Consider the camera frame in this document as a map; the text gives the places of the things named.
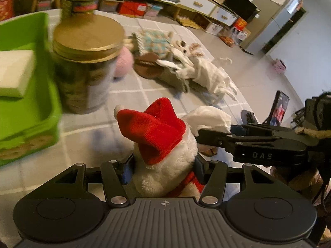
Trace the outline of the santa plush toy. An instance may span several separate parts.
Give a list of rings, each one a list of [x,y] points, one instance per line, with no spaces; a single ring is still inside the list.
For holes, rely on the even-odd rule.
[[[117,105],[114,117],[121,134],[134,143],[132,181],[139,196],[200,198],[204,185],[193,170],[198,146],[168,98],[155,100],[143,112]]]

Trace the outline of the white rabbit plush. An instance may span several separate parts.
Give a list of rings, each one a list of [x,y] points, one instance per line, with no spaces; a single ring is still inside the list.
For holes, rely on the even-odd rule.
[[[200,44],[186,44],[184,41],[177,40],[172,43],[172,48],[165,60],[179,62],[180,59],[189,58],[195,67],[192,77],[196,82],[206,84],[212,93],[222,92],[236,101],[238,93],[237,87],[225,73],[222,67],[217,67],[213,62],[204,58],[204,54],[199,52]]]

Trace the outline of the brown round plush cushion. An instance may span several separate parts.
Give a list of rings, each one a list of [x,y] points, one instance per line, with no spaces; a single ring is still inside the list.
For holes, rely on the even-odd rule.
[[[138,56],[134,61],[135,72],[146,79],[155,79],[162,74],[164,68],[156,63],[159,59],[155,53],[147,53],[142,56]]]

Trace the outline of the doll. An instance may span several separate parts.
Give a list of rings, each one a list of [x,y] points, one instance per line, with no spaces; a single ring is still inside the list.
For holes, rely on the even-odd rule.
[[[138,52],[140,56],[154,53],[165,58],[172,48],[173,32],[158,30],[139,30],[124,38],[124,47],[130,52]]]

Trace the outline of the white foam block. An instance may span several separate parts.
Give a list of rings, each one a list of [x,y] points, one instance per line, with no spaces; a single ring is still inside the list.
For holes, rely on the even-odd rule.
[[[1,96],[24,97],[35,67],[33,50],[1,51]]]

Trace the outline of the green plastic bin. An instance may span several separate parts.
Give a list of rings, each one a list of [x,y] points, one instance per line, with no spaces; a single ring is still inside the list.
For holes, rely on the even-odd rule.
[[[1,23],[1,50],[32,50],[35,68],[22,98],[1,97],[1,165],[50,147],[59,140],[62,116],[45,12]]]

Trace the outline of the pink plush ball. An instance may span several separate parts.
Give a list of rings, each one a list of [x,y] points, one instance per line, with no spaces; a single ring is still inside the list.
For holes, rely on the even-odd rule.
[[[134,59],[132,53],[124,46],[116,61],[114,78],[121,78],[128,74],[129,71],[132,70],[133,63]]]

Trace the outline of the red box under cabinet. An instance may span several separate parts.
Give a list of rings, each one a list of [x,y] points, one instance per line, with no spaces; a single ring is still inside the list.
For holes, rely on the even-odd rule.
[[[135,1],[124,1],[118,6],[117,12],[129,17],[143,17],[147,10],[146,3]]]

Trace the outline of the green tin can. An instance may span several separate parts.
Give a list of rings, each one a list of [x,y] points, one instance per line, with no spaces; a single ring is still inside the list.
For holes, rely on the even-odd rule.
[[[62,13],[61,20],[68,19],[76,15],[93,15],[98,9],[100,0],[61,0]]]

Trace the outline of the red cylindrical bucket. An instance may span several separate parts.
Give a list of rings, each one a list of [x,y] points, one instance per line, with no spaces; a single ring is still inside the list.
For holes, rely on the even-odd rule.
[[[14,17],[14,0],[0,0],[0,21]]]

